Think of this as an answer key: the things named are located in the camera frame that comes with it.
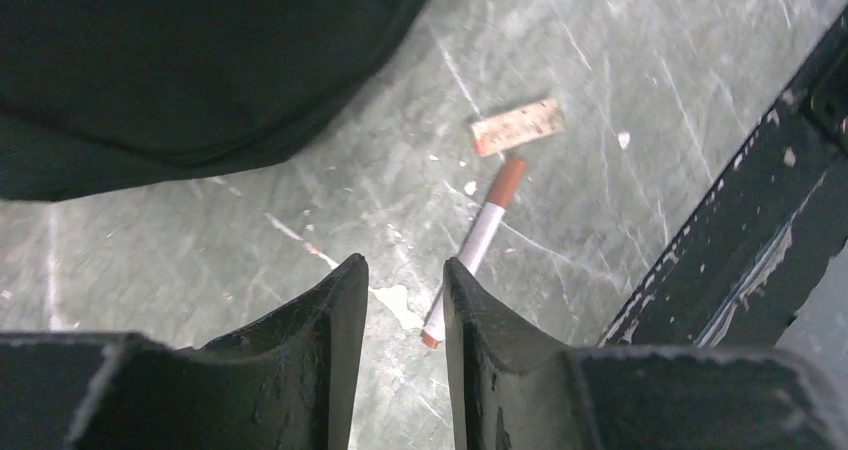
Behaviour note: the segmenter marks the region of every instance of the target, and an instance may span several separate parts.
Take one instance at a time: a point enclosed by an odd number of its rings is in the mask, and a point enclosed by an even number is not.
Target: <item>white paint chip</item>
[[[618,135],[618,145],[622,150],[627,150],[627,147],[630,146],[630,132],[621,132]]]
[[[463,190],[465,190],[466,195],[474,195],[475,193],[477,193],[477,182],[472,180],[466,183],[465,187],[463,187]]]
[[[369,288],[368,290],[377,301],[392,312],[404,330],[424,327],[424,320],[409,310],[407,303],[409,290],[405,286],[394,285],[388,288]]]
[[[766,121],[775,125],[780,125],[780,115],[777,114],[777,110],[772,109],[766,116]]]
[[[787,167],[794,167],[797,158],[795,157],[795,152],[792,151],[792,147],[786,149],[786,153],[783,154],[783,163],[786,164]]]

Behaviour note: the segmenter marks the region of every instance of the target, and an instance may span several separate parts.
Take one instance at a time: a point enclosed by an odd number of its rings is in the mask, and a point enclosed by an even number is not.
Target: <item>cardboard scrap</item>
[[[486,157],[565,130],[556,99],[531,103],[471,125],[477,155]]]

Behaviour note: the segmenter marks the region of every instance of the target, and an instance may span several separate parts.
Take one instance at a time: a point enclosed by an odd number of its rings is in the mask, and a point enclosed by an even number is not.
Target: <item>black metal frame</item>
[[[367,303],[354,255],[197,350],[126,333],[0,334],[0,447],[347,449]]]
[[[773,345],[848,237],[848,7],[600,344]]]
[[[839,393],[774,349],[569,348],[445,265],[457,450],[842,449]]]

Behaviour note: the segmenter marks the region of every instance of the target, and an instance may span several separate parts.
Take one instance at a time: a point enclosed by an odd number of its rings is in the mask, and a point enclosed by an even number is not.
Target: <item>peeling paint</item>
[[[792,224],[795,222],[795,218],[807,206],[807,202],[809,202],[813,193],[824,183],[826,176],[827,172],[822,174],[821,178],[807,194],[807,197],[789,218],[789,221],[777,232],[771,243],[763,249],[754,267],[737,285],[731,295],[728,296],[722,308],[713,316],[710,323],[701,335],[698,336],[698,339],[694,342],[695,345],[699,347],[714,347],[721,343],[724,337],[727,336],[727,332],[730,329],[733,317],[739,306],[741,305],[747,311],[748,300],[751,295],[763,293],[763,287],[768,283],[768,278],[783,263],[786,258],[786,252],[792,246]]]
[[[795,93],[790,89],[787,89],[785,92],[783,92],[780,95],[780,99],[783,101],[783,103],[789,105],[790,107],[794,107],[799,100],[798,95],[795,95]]]
[[[665,256],[663,256],[663,263],[669,262],[669,261],[672,262],[672,263],[677,263],[677,262],[680,261],[680,259],[677,258],[677,254],[672,251],[672,252],[666,253]]]
[[[636,295],[635,297],[633,297],[633,300],[631,300],[630,303],[627,304],[627,308],[624,309],[624,313],[621,315],[621,317],[616,318],[610,324],[606,334],[603,336],[603,338],[601,338],[601,341],[598,342],[599,346],[604,346],[606,342],[609,341],[609,339],[618,332],[618,329],[621,328],[621,324],[624,323],[625,320],[627,320],[627,318],[630,316],[630,312],[633,311],[633,309],[636,307],[636,305],[639,304],[641,300],[642,295]]]
[[[792,150],[792,147],[787,148],[786,152],[783,154],[783,163],[785,163],[787,167],[794,167],[797,160],[798,158],[795,156],[795,152]]]
[[[780,125],[780,115],[777,114],[777,110],[772,108],[766,117],[766,121],[775,125]]]

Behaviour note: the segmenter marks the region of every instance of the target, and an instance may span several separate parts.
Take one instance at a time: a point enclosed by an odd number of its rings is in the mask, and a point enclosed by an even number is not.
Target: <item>black bag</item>
[[[426,0],[0,0],[0,198],[286,160]]]

